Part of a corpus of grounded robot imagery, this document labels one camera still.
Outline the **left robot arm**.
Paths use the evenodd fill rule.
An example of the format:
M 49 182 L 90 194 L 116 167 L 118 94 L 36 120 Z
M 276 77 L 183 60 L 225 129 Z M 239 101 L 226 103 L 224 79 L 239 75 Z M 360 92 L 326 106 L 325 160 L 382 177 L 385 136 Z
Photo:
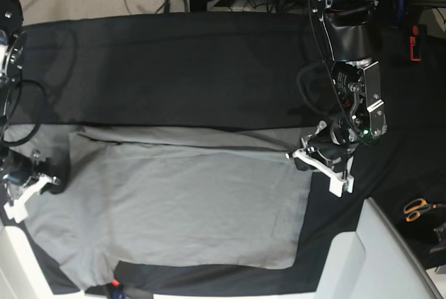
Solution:
M 351 165 L 358 146 L 374 145 L 388 128 L 376 58 L 383 41 L 374 18 L 375 1 L 308 0 L 310 24 L 321 28 L 314 38 L 328 73 L 332 106 L 324 109 L 306 99 L 322 121 L 291 157 L 300 169 L 325 174 L 330 192 L 338 197 L 353 190 Z M 445 0 L 395 1 L 400 13 L 444 5 Z

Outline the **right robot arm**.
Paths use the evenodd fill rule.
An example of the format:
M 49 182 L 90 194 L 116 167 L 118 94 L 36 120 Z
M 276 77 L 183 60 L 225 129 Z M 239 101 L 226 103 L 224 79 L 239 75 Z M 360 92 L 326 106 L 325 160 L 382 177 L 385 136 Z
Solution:
M 26 203 L 36 194 L 59 192 L 61 180 L 54 175 L 49 158 L 42 159 L 34 150 L 25 156 L 14 150 L 31 141 L 41 125 L 40 112 L 31 131 L 17 141 L 5 140 L 10 120 L 18 107 L 25 85 L 40 90 L 42 109 L 48 104 L 47 92 L 37 81 L 23 78 L 24 48 L 27 33 L 22 30 L 23 11 L 20 0 L 1 0 L 1 187 L 6 191 L 4 210 L 16 223 L 28 217 Z

